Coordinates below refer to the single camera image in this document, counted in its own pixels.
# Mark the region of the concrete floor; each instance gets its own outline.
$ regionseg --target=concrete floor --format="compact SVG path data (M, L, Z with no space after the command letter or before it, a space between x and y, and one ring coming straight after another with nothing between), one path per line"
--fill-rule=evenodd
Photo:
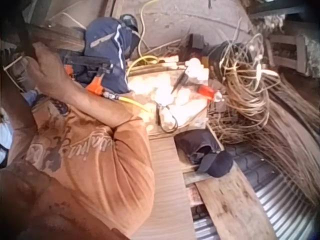
M133 14L139 23L140 10L149 0L123 0L121 14ZM204 35L211 45L219 44L234 38L241 19L237 42L248 40L250 20L239 0L159 0L148 5L144 10L146 32L144 40L149 47L157 47L167 42L181 39L188 33ZM76 0L53 1L48 18L61 11L62 6L70 5ZM65 11L84 26L98 17L103 0L82 0L76 6ZM67 27L76 26L68 17L57 16L54 21Z

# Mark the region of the black cap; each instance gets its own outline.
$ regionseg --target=black cap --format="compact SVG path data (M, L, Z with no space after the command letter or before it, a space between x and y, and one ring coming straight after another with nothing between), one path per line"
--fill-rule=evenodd
M207 173L212 177L220 178L230 172L234 164L230 153L223 150L217 153L206 154L200 163L197 173Z

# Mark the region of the hand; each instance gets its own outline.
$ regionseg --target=hand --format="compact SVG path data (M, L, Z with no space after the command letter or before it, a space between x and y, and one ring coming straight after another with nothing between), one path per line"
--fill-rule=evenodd
M44 44L33 44L37 61L27 57L27 72L43 94L66 102L73 94L74 81L68 76L58 54L53 53Z

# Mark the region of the bundle of rattan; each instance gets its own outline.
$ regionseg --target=bundle of rattan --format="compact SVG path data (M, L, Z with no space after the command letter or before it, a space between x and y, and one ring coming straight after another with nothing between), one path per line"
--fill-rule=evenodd
M225 50L220 72L227 108L224 113L209 112L209 124L222 143L248 143L263 153L319 205L319 114L285 79L262 69L260 37ZM247 56L250 50L255 51L254 59Z

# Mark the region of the corrugated metal sheet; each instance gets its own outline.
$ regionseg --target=corrugated metal sheet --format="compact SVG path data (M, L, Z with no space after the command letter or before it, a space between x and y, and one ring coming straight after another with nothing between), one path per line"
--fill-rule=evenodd
M227 149L252 185L276 236L280 240L306 240L315 231L316 212L298 188L279 174L259 154L247 147ZM198 240L219 240L203 206L193 211L193 223Z

